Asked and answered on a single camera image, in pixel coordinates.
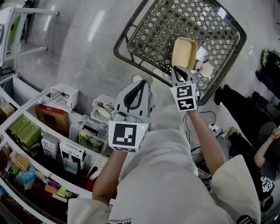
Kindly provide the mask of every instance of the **white wire basket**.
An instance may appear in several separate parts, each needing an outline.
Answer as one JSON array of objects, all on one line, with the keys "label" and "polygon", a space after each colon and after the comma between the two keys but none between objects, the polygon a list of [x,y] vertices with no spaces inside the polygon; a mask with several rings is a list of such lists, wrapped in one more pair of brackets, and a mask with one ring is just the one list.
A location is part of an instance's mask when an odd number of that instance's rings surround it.
[{"label": "white wire basket", "polygon": [[97,111],[97,104],[101,102],[101,103],[105,103],[108,104],[109,106],[113,106],[115,107],[115,103],[116,103],[116,99],[110,96],[107,96],[105,94],[101,94],[98,98],[96,98],[93,102],[92,102],[92,108],[91,108],[91,118],[94,120],[97,120],[99,122],[101,122],[104,125],[108,125],[109,121],[111,119],[108,119],[106,117],[104,117],[101,113],[99,113]]}]

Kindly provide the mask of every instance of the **yellow tray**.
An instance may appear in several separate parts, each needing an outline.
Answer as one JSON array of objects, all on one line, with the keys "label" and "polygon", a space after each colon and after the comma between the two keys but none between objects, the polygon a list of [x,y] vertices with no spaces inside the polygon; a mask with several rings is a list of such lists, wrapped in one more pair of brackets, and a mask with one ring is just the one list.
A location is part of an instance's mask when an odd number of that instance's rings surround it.
[{"label": "yellow tray", "polygon": [[193,70],[196,63],[197,44],[188,38],[179,37],[175,43],[172,54],[172,66],[182,66]]}]

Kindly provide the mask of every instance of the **person's right arm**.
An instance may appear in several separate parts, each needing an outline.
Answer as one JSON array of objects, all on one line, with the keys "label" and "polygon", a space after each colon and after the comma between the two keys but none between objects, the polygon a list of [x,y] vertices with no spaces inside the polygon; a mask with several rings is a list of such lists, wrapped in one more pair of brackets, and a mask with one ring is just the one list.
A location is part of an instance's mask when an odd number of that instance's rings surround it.
[{"label": "person's right arm", "polygon": [[227,159],[217,139],[201,118],[199,111],[188,111],[188,115],[199,138],[199,143],[207,167],[209,168],[210,174],[213,175],[215,171],[227,161]]},{"label": "person's right arm", "polygon": [[259,168],[261,168],[266,161],[266,159],[264,158],[264,154],[266,153],[268,147],[274,140],[278,139],[279,137],[280,129],[274,129],[269,138],[265,141],[265,143],[259,148],[259,150],[255,154],[254,161]]}]

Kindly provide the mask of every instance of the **metal leg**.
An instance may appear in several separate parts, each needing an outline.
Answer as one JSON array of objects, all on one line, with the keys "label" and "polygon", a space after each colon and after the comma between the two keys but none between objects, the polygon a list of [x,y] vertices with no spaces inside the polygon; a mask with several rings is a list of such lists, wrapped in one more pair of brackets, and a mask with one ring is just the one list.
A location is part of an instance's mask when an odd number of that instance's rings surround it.
[{"label": "metal leg", "polygon": [[22,55],[31,54],[31,53],[35,53],[35,52],[39,52],[39,51],[46,51],[47,49],[48,49],[48,47],[34,48],[34,49],[24,51],[24,52],[21,52],[21,53],[18,53],[18,54],[7,56],[6,61],[12,60],[12,59],[17,58],[17,57],[22,56]]},{"label": "metal leg", "polygon": [[52,10],[47,10],[47,9],[36,9],[36,8],[16,8],[15,9],[16,13],[28,13],[28,14],[32,14],[32,13],[43,13],[43,14],[50,14],[50,15],[58,15],[59,11],[52,11]]}]

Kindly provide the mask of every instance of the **concrete floor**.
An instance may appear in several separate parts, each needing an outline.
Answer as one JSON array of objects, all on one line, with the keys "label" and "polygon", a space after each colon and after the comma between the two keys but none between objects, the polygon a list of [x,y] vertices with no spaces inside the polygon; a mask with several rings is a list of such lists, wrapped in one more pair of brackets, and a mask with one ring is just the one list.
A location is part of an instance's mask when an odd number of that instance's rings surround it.
[{"label": "concrete floor", "polygon": [[[23,4],[25,0],[6,0]],[[117,59],[113,46],[141,0],[39,0],[39,8],[56,10],[59,16],[34,16],[26,46],[48,46],[18,59],[18,71],[39,90],[65,83],[80,90],[77,111],[90,114],[100,94],[116,97],[141,70]],[[267,99],[273,94],[255,77],[263,49],[280,52],[279,29],[273,17],[273,0],[219,0],[247,34],[247,41],[223,84],[246,96],[254,89]],[[227,109],[211,99],[202,111],[216,113],[224,130],[236,126]],[[211,122],[211,114],[203,115]],[[274,195],[280,192],[277,183]]]}]

